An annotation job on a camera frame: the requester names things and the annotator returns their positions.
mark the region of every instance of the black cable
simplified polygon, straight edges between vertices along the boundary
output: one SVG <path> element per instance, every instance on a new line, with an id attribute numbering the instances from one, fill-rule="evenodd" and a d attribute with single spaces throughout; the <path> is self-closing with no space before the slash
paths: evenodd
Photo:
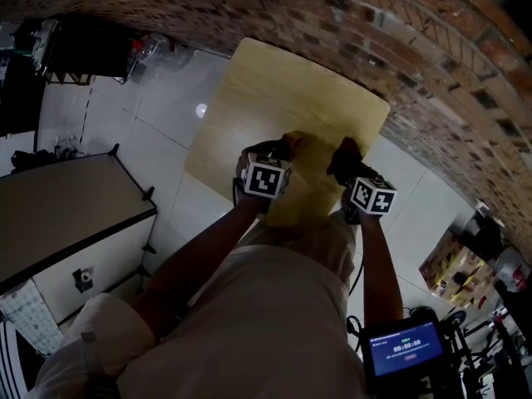
<path id="1" fill-rule="evenodd" d="M 68 136 L 68 143 L 69 145 L 74 148 L 74 151 L 77 152 L 79 155 L 81 156 L 86 156 L 86 153 L 85 152 L 81 152 L 80 150 L 78 150 L 73 144 L 72 144 L 72 138 L 70 136 Z"/>
<path id="2" fill-rule="evenodd" d="M 449 312 L 447 312 L 446 315 L 442 319 L 447 318 L 451 313 L 453 313 L 455 311 L 455 309 L 456 309 L 456 306 L 453 307 Z"/>
<path id="3" fill-rule="evenodd" d="M 412 314 L 416 311 L 416 310 L 434 310 L 433 308 L 431 308 L 430 306 L 416 306 L 415 308 L 412 308 L 410 309 L 409 313 L 408 313 L 408 316 L 412 316 Z"/>
<path id="4" fill-rule="evenodd" d="M 360 263 L 360 269 L 358 270 L 357 277 L 355 278 L 355 282 L 353 283 L 351 289 L 349 290 L 349 295 L 351 295 L 353 289 L 357 286 L 358 279 L 360 278 L 360 275 L 362 274 L 362 269 L 364 268 L 364 258 L 362 257 L 362 262 Z"/>
<path id="5" fill-rule="evenodd" d="M 460 344 L 461 344 L 461 350 L 465 354 L 465 360 L 467 361 L 467 366 L 473 372 L 475 370 L 475 364 L 473 363 L 473 357 L 471 356 L 470 349 L 467 346 L 464 333 L 462 332 L 460 325 L 458 325 L 457 321 L 454 321 L 452 323 L 452 326 L 455 329 L 456 334 L 458 334 L 458 339 L 460 340 Z"/>
<path id="6" fill-rule="evenodd" d="M 239 180 L 236 177 L 234 177 L 233 178 L 233 206 L 234 207 L 236 207 L 236 204 L 237 204 L 238 187 L 239 187 Z"/>
<path id="7" fill-rule="evenodd" d="M 482 323 L 479 323 L 476 327 L 472 329 L 464 328 L 464 337 L 469 337 L 471 334 L 476 333 L 477 331 L 481 330 L 483 327 L 487 327 L 490 325 L 490 321 L 484 321 Z"/>
<path id="8" fill-rule="evenodd" d="M 488 353 L 491 352 L 495 348 L 495 346 L 497 344 L 499 344 L 501 341 L 502 340 L 500 338 L 497 338 L 495 340 L 495 342 L 492 345 L 490 345 L 490 347 L 488 347 L 488 349 L 485 349 L 485 350 L 483 350 L 482 352 L 479 352 L 479 353 L 472 353 L 471 355 L 475 355 L 475 357 L 473 358 L 473 362 L 476 362 L 476 361 L 478 361 L 479 359 L 481 359 L 483 357 L 487 358 L 488 357 Z"/>
<path id="9" fill-rule="evenodd" d="M 358 325 L 358 332 L 355 329 L 355 327 L 352 325 L 351 318 L 355 320 L 355 322 Z M 358 349 L 360 348 L 360 332 L 362 331 L 362 324 L 358 320 L 358 318 L 355 315 L 349 315 L 347 317 L 347 332 L 358 337 L 357 346 L 355 347 L 355 353 L 358 352 Z"/>

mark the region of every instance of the person's arm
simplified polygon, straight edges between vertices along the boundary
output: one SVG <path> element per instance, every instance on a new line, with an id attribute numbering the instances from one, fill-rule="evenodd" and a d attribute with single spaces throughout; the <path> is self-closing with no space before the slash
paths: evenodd
<path id="1" fill-rule="evenodd" d="M 163 337 L 172 328 L 177 311 L 209 280 L 263 205 L 263 201 L 243 195 L 236 207 L 157 269 L 146 290 L 133 303 L 156 338 Z"/>
<path id="2" fill-rule="evenodd" d="M 378 217 L 359 211 L 364 242 L 364 325 L 402 319 L 402 299 Z"/>

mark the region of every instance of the blue screen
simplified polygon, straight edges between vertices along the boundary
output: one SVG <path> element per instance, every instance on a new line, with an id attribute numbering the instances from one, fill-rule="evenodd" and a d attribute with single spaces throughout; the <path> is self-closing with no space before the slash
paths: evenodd
<path id="1" fill-rule="evenodd" d="M 369 345 L 376 376 L 413 367 L 443 353 L 434 323 L 371 338 Z"/>

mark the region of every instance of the wire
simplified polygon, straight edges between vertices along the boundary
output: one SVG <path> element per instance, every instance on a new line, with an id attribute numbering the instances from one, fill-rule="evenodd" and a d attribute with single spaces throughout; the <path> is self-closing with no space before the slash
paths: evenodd
<path id="1" fill-rule="evenodd" d="M 433 308 L 431 308 L 430 306 L 416 306 L 415 308 L 412 308 L 410 309 L 410 311 L 408 312 L 408 316 L 412 316 L 412 314 L 416 311 L 416 310 L 434 310 Z"/>
<path id="2" fill-rule="evenodd" d="M 355 320 L 355 322 L 358 325 L 358 331 L 355 329 L 355 327 L 352 325 L 351 318 Z M 349 315 L 347 317 L 347 332 L 358 337 L 357 346 L 355 347 L 355 353 L 358 352 L 358 349 L 360 348 L 360 332 L 362 331 L 362 324 L 358 320 L 358 318 L 355 315 Z"/>
<path id="3" fill-rule="evenodd" d="M 362 257 L 362 262 L 360 263 L 360 268 L 358 270 L 357 277 L 355 278 L 355 282 L 353 283 L 351 289 L 349 290 L 349 295 L 351 295 L 353 289 L 355 289 L 355 287 L 357 286 L 358 279 L 360 278 L 360 275 L 362 274 L 362 269 L 363 268 L 364 268 L 364 258 Z"/>
<path id="4" fill-rule="evenodd" d="M 234 207 L 236 207 L 236 204 L 237 204 L 238 187 L 239 187 L 239 180 L 236 177 L 234 177 L 233 178 L 233 206 Z"/>
<path id="5" fill-rule="evenodd" d="M 443 317 L 443 319 L 447 318 L 451 313 L 453 313 L 456 309 L 456 306 L 453 307 L 449 312 L 446 313 L 446 315 Z"/>
<path id="6" fill-rule="evenodd" d="M 74 151 L 77 152 L 79 155 L 81 156 L 86 156 L 86 153 L 85 152 L 81 152 L 80 150 L 78 150 L 73 144 L 72 144 L 72 138 L 71 136 L 68 136 L 68 143 L 69 145 L 74 148 Z"/>

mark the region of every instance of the white box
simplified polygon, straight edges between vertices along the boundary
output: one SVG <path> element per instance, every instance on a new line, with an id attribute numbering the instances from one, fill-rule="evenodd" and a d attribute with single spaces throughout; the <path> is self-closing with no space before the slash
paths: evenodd
<path id="1" fill-rule="evenodd" d="M 351 193 L 351 202 L 368 214 L 386 214 L 392 209 L 397 195 L 390 182 L 357 177 Z"/>
<path id="2" fill-rule="evenodd" d="M 264 155 L 249 154 L 249 163 L 243 173 L 244 192 L 272 200 L 286 189 L 292 163 Z"/>

